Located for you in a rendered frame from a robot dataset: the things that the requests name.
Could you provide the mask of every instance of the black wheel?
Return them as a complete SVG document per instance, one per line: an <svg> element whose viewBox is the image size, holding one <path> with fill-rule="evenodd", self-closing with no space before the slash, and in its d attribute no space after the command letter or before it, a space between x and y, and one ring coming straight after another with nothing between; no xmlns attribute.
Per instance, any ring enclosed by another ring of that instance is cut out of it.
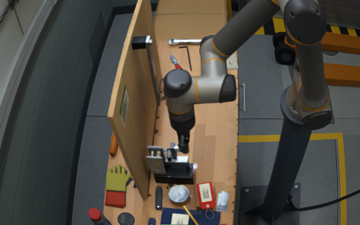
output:
<svg viewBox="0 0 360 225"><path fill-rule="evenodd" d="M284 41L286 32L278 32L273 36L273 46L278 47L281 41Z"/></svg>
<svg viewBox="0 0 360 225"><path fill-rule="evenodd" d="M275 48L275 58L282 65L291 65L295 61L295 50L287 44L280 44Z"/></svg>

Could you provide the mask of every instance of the allen key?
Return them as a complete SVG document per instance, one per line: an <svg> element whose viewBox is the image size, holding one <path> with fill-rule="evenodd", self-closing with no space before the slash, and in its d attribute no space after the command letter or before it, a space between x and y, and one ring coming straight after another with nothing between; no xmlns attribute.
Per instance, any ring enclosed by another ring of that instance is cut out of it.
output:
<svg viewBox="0 0 360 225"><path fill-rule="evenodd" d="M184 48L186 47L186 50L188 51L188 46L181 46L179 48ZM190 61L190 54L188 53L188 64L190 65L190 71L192 71L192 68L191 68L191 61Z"/></svg>

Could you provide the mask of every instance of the robotic arm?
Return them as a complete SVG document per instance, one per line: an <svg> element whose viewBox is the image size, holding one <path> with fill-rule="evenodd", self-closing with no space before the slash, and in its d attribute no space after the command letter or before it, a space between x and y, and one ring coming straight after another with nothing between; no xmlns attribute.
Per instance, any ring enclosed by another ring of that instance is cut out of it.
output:
<svg viewBox="0 0 360 225"><path fill-rule="evenodd" d="M227 74L226 60L279 10L283 11L286 39L296 45L298 62L293 85L281 104L285 117L308 129L320 129L332 119L329 88L325 83L322 36L326 19L314 0L252 0L215 36L200 45L201 76L172 70L164 78L164 92L179 151L188 153L195 125L195 104L225 103L236 99L236 81Z"/></svg>

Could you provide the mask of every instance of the blue folder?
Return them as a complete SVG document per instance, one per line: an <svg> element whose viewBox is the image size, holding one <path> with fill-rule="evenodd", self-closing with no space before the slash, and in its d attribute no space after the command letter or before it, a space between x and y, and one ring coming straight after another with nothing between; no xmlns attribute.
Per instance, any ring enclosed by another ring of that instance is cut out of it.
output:
<svg viewBox="0 0 360 225"><path fill-rule="evenodd" d="M219 225L220 223L220 212L214 211L214 219L209 220L206 218L206 211L202 210L190 210L191 215L196 219L199 225ZM162 208L162 222L161 224L172 224L172 214L186 214L185 210ZM210 219L213 213L208 210L206 214ZM195 225L191 218L188 220L188 225Z"/></svg>

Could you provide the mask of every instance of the yellow green glove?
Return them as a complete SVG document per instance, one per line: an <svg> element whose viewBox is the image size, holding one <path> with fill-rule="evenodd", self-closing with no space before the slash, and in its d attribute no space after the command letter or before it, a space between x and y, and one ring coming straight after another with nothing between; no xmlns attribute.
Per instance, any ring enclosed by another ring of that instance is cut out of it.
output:
<svg viewBox="0 0 360 225"><path fill-rule="evenodd" d="M106 190L107 191L122 191L126 192L126 182L130 179L131 175L125 172L124 167L109 168L106 174Z"/></svg>

